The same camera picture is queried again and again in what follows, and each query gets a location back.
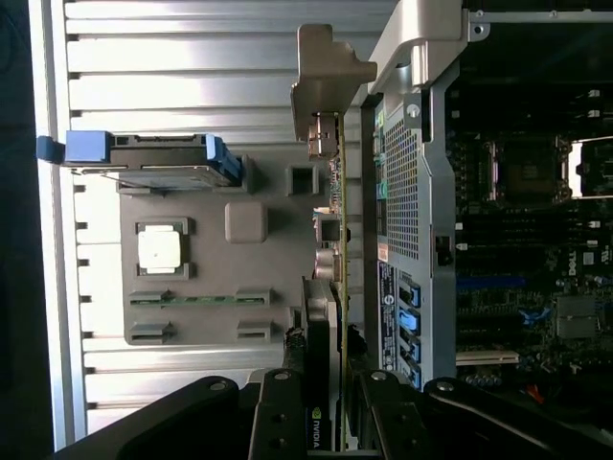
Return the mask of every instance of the ridged metal surface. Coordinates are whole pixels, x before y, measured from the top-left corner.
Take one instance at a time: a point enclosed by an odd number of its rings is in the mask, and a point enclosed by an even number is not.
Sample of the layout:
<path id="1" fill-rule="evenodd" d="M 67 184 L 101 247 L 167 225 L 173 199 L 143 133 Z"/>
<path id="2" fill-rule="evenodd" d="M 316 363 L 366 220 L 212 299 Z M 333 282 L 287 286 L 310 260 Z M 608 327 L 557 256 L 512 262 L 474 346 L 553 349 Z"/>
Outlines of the ridged metal surface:
<path id="1" fill-rule="evenodd" d="M 65 48 L 69 78 L 57 75 L 57 84 L 66 84 L 68 95 L 57 101 L 57 117 L 69 119 L 71 128 L 115 133 L 212 132 L 238 154 L 283 149 L 303 151 L 307 158 L 305 147 L 294 143 L 289 100 L 297 76 L 296 29 L 308 22 L 330 23 L 338 39 L 350 41 L 360 58 L 368 58 L 395 3 L 67 3 L 59 29 L 65 26 L 70 36 Z M 54 8 L 61 9 L 60 0 Z M 56 67 L 62 60 L 56 57 Z M 354 155 L 359 165 L 357 107 L 346 117 L 346 137 L 348 156 Z M 223 374 L 244 383 L 252 370 L 281 364 L 279 345 L 128 347 L 115 185 L 96 177 L 76 177 L 75 184 L 84 186 L 71 201 L 75 221 L 87 223 L 76 234 L 77 256 L 87 261 L 78 268 L 80 308 L 69 314 L 69 322 L 74 326 L 78 321 L 84 337 L 87 413 L 77 413 L 82 406 L 77 403 L 72 415 L 75 425 L 86 426 L 75 427 L 76 438 L 200 377 Z M 72 351 L 71 356 L 79 361 Z M 72 377 L 79 378 L 74 365 Z"/>

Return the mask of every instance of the circuit board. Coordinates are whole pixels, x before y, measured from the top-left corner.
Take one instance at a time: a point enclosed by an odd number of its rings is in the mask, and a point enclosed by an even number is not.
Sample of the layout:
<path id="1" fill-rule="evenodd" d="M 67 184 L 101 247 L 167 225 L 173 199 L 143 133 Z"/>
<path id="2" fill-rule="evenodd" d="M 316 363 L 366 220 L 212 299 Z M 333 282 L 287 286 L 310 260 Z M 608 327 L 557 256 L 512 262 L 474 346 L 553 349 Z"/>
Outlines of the circuit board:
<path id="1" fill-rule="evenodd" d="M 322 247 L 318 249 L 314 278 L 327 278 L 331 281 L 332 290 L 340 307 L 337 311 L 337 337 L 341 351 L 341 404 L 340 439 L 345 444 L 347 437 L 347 394 L 348 374 L 348 334 L 349 334 L 349 253 L 348 241 L 350 231 L 347 217 L 347 153 L 345 150 L 344 118 L 334 114 L 336 119 L 336 139 L 338 152 L 327 162 L 327 178 L 329 190 L 329 207 L 314 210 L 313 220 L 316 240 Z"/>
<path id="2" fill-rule="evenodd" d="M 611 150 L 608 141 L 574 144 L 601 129 L 602 120 L 588 113 L 605 91 L 557 88 L 556 103 L 566 97 L 568 106 L 552 128 L 538 122 L 551 108 L 534 103 L 534 89 L 521 89 L 497 94 L 497 107 L 507 97 L 522 105 L 522 113 L 498 108 L 497 121 L 476 112 L 459 119 L 468 112 L 460 108 L 463 96 L 472 94 L 461 84 L 448 99 L 457 351 L 516 354 L 504 364 L 457 362 L 458 376 L 471 384 L 519 385 L 543 403 L 539 381 L 562 387 L 564 376 L 613 369 Z M 554 96 L 540 90 L 541 99 Z"/>

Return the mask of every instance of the motherboard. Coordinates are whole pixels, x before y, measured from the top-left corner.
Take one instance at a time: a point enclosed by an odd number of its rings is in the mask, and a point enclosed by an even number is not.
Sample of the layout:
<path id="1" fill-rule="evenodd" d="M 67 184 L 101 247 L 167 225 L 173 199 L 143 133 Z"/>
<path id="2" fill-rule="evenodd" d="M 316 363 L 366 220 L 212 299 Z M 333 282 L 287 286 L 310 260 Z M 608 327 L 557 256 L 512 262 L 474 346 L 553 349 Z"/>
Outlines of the motherboard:
<path id="1" fill-rule="evenodd" d="M 577 388 L 613 371 L 613 142 L 602 139 L 610 94 L 576 84 L 500 91 L 462 79 L 446 91 L 460 379 L 556 405 L 569 392 L 578 401 Z M 420 180 L 412 162 L 423 152 L 413 147 L 418 136 L 380 105 L 380 365 L 421 388 L 422 369 L 440 357 L 428 355 L 436 324 L 422 324 L 436 306 L 417 282 L 422 247 L 438 244 L 420 240 L 428 222 L 419 191 L 412 195 Z M 398 151 L 406 163 L 400 170 Z"/>
<path id="2" fill-rule="evenodd" d="M 613 372 L 610 94 L 460 80 L 447 97 L 458 377 L 562 420 L 609 398 L 592 380 Z"/>

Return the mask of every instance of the screw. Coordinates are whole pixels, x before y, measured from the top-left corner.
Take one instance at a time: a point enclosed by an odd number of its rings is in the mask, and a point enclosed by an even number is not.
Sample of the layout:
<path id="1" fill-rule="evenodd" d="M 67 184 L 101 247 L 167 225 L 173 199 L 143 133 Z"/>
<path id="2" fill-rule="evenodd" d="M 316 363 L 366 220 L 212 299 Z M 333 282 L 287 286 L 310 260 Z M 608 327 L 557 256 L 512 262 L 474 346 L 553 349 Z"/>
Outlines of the screw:
<path id="1" fill-rule="evenodd" d="M 382 381 L 382 380 L 387 379 L 387 376 L 385 375 L 384 372 L 373 372 L 371 374 L 371 378 L 373 380 Z"/>
<path id="2" fill-rule="evenodd" d="M 437 388 L 441 391 L 453 391 L 453 385 L 448 381 L 437 382 Z"/>
<path id="3" fill-rule="evenodd" d="M 406 113 L 411 118 L 418 118 L 420 116 L 421 110 L 414 103 L 410 103 L 408 107 L 406 107 Z"/>
<path id="4" fill-rule="evenodd" d="M 226 387 L 226 382 L 225 381 L 218 381 L 217 383 L 214 383 L 211 385 L 211 389 L 213 391 L 220 391 L 225 389 Z"/>

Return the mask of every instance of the capacitor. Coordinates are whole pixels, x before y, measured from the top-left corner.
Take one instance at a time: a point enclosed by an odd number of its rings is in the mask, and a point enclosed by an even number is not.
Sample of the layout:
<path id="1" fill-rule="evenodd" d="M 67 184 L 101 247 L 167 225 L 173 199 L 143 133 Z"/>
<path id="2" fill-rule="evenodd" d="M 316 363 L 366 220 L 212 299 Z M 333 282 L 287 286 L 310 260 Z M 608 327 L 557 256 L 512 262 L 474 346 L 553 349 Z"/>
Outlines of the capacitor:
<path id="1" fill-rule="evenodd" d="M 315 251 L 315 262 L 318 265 L 334 265 L 334 249 L 320 247 Z"/>
<path id="2" fill-rule="evenodd" d="M 333 280 L 334 279 L 334 265 L 321 265 L 315 266 L 315 278 L 318 280 Z"/>

